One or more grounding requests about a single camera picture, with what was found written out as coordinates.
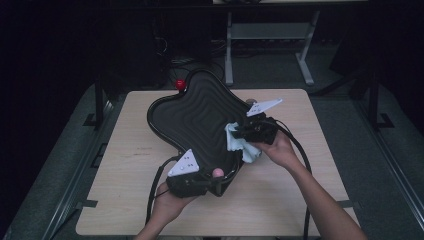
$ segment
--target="person's left hand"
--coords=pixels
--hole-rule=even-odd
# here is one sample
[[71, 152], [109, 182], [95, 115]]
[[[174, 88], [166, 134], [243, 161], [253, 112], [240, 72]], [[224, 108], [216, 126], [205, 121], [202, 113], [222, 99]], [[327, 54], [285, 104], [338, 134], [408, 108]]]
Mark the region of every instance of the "person's left hand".
[[196, 199], [196, 197], [179, 198], [174, 196], [168, 191], [168, 185], [165, 182], [157, 188], [156, 196], [151, 218], [163, 224], [175, 220], [184, 207]]

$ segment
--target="gray carpet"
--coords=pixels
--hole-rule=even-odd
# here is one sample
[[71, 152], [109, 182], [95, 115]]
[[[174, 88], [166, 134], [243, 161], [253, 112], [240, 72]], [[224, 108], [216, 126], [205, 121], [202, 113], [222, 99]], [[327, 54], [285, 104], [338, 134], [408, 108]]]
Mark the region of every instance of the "gray carpet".
[[[308, 92], [319, 90], [341, 77], [328, 69], [335, 49], [334, 46], [311, 48], [307, 62], [316, 81], [313, 87], [307, 87], [303, 82], [292, 54], [296, 49], [285, 49], [278, 53], [251, 58], [235, 58], [235, 84], [231, 88], [303, 88]], [[222, 66], [223, 58], [215, 60]], [[196, 68], [200, 65], [186, 67]], [[213, 68], [217, 75], [222, 75], [220, 68], [215, 65], [207, 67]], [[184, 76], [186, 73], [176, 69], [171, 71], [170, 77], [174, 79], [175, 76]], [[424, 239], [423, 230], [375, 140], [375, 133], [364, 120], [361, 109], [366, 106], [366, 101], [355, 102], [349, 99], [349, 88], [349, 84], [344, 85], [327, 96], [313, 97], [311, 101], [348, 195], [356, 203], [355, 212], [360, 224], [369, 239], [373, 240]], [[167, 85], [164, 89], [172, 89], [172, 86]], [[417, 194], [424, 199], [423, 136], [416, 131], [396, 100], [384, 88], [381, 89], [380, 98], [380, 111], [388, 114], [395, 128], [382, 129], [379, 135], [399, 160]], [[95, 111], [94, 88], [87, 90], [16, 215], [11, 225], [11, 233], [6, 239], [42, 239], [83, 158], [90, 161], [83, 164], [75, 195], [65, 199], [68, 200], [63, 211], [65, 216], [71, 216], [77, 203], [86, 199], [96, 174], [96, 168], [90, 168], [90, 164], [101, 144], [108, 142], [124, 100], [125, 94], [112, 103], [113, 108], [106, 116], [102, 128], [94, 131], [93, 127], [83, 126], [86, 116]], [[79, 214], [80, 211], [77, 210], [69, 217], [69, 221], [59, 229], [55, 239], [131, 237], [78, 236], [75, 225]]]

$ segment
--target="black cable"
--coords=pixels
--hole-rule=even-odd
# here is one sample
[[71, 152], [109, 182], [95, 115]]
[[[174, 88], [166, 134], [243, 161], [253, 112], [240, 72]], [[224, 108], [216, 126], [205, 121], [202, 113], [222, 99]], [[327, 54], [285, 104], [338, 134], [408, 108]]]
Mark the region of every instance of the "black cable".
[[211, 61], [211, 63], [214, 64], [214, 65], [216, 65], [216, 66], [218, 66], [219, 70], [221, 70], [222, 76], [221, 76], [221, 78], [219, 80], [221, 82], [224, 81], [224, 77], [225, 77], [225, 70], [224, 70], [224, 68], [219, 63], [217, 63], [217, 62]]
[[208, 74], [212, 75], [214, 78], [219, 79], [215, 75], [215, 73], [213, 73], [212, 71], [209, 71], [208, 69], [205, 69], [205, 68], [197, 68], [197, 69], [194, 69], [187, 74], [186, 81], [190, 81], [193, 78], [194, 75], [196, 75], [200, 72], [208, 73]]
[[349, 73], [347, 76], [342, 77], [341, 79], [335, 81], [334, 83], [328, 85], [327, 87], [324, 87], [323, 89], [320, 89], [316, 92], [311, 92], [308, 93], [308, 96], [310, 97], [316, 97], [316, 96], [324, 96], [334, 90], [336, 90], [337, 88], [353, 81], [353, 80], [357, 80], [358, 77], [363, 76], [364, 74], [367, 73], [367, 71], [369, 71], [370, 68], [370, 64], [371, 64], [371, 60], [366, 60], [362, 63], [361, 66], [358, 67], [358, 69], [354, 70], [353, 72]]
[[[277, 124], [277, 127], [280, 131], [282, 131], [293, 143], [294, 145], [297, 147], [297, 149], [300, 152], [300, 155], [302, 155], [303, 158], [303, 162], [305, 163], [305, 167], [306, 169], [312, 174], [312, 168], [311, 168], [311, 164], [309, 163], [309, 159], [308, 156], [306, 156], [305, 150], [303, 149], [302, 145], [300, 145], [299, 141], [297, 141], [297, 139], [293, 136], [293, 134], [290, 132], [290, 130], [287, 128], [284, 129], [283, 127], [281, 127], [280, 125]], [[308, 232], [309, 232], [309, 220], [311, 218], [311, 213], [309, 212], [309, 208], [306, 207], [306, 213], [305, 213], [305, 223], [303, 226], [303, 240], [307, 240], [308, 239]]]
[[178, 161], [178, 159], [179, 159], [179, 156], [172, 157], [166, 160], [165, 163], [163, 163], [162, 166], [160, 166], [158, 171], [156, 172], [155, 179], [153, 180], [153, 183], [152, 183], [152, 188], [150, 189], [149, 201], [147, 203], [146, 224], [147, 222], [149, 222], [151, 214], [152, 214], [153, 200], [155, 199], [156, 188], [158, 186], [160, 176], [162, 175], [162, 172], [165, 169], [165, 166], [168, 165], [168, 163], [170, 163], [171, 161]]
[[171, 68], [171, 70], [174, 73], [174, 76], [173, 77], [175, 79], [175, 80], [173, 80], [172, 79], [172, 76], [170, 76], [171, 74], [169, 74], [169, 81], [171, 82], [172, 86], [174, 86], [175, 81], [178, 80], [178, 78], [179, 78], [178, 77], [178, 74], [177, 74], [177, 72], [175, 70], [184, 70], [184, 71], [187, 71], [187, 72], [190, 72], [191, 71], [190, 69], [184, 68], [184, 67], [175, 67], [175, 68]]
[[179, 67], [183, 67], [183, 66], [190, 65], [190, 64], [193, 64], [193, 63], [199, 63], [199, 62], [200, 62], [199, 60], [190, 59], [190, 60], [187, 60], [186, 62], [171, 63], [171, 68], [179, 68]]
[[160, 197], [160, 196], [162, 196], [163, 194], [165, 194], [167, 192], [169, 192], [169, 189], [166, 189], [165, 191], [163, 191], [163, 192], [159, 193], [158, 195], [156, 195], [155, 196], [155, 199], [158, 198], [158, 197]]

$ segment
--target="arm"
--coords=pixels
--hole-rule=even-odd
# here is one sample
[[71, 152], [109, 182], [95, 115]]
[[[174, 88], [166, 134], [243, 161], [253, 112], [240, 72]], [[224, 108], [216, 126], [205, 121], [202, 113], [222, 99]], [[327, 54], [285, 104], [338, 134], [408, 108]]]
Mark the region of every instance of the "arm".
[[144, 226], [134, 240], [154, 240], [157, 238], [163, 228], [174, 219], [176, 219], [187, 206], [196, 197], [178, 198], [168, 191], [166, 183], [162, 183], [156, 193], [160, 196], [156, 197], [152, 216], [149, 222]]
[[367, 239], [356, 222], [322, 188], [297, 158], [290, 140], [278, 131], [272, 145], [253, 143], [294, 178], [323, 239]]

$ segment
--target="wooden table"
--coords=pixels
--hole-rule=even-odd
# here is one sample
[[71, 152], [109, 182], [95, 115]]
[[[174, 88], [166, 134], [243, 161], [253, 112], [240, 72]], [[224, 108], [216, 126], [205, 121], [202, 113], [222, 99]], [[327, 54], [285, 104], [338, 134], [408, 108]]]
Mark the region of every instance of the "wooden table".
[[[284, 102], [268, 110], [283, 121], [304, 147], [318, 182], [337, 200], [348, 200], [310, 100], [303, 90], [233, 90], [242, 100]], [[144, 226], [146, 206], [157, 168], [177, 150], [148, 127], [150, 104], [176, 91], [131, 92], [124, 103], [88, 195], [98, 201], [84, 207], [76, 226], [81, 235], [136, 235]], [[165, 180], [169, 164], [162, 176]], [[245, 164], [224, 196], [208, 193], [192, 202], [162, 235], [301, 236], [306, 204], [289, 173], [263, 154]], [[357, 221], [352, 208], [346, 211]], [[319, 235], [311, 221], [309, 234]]]

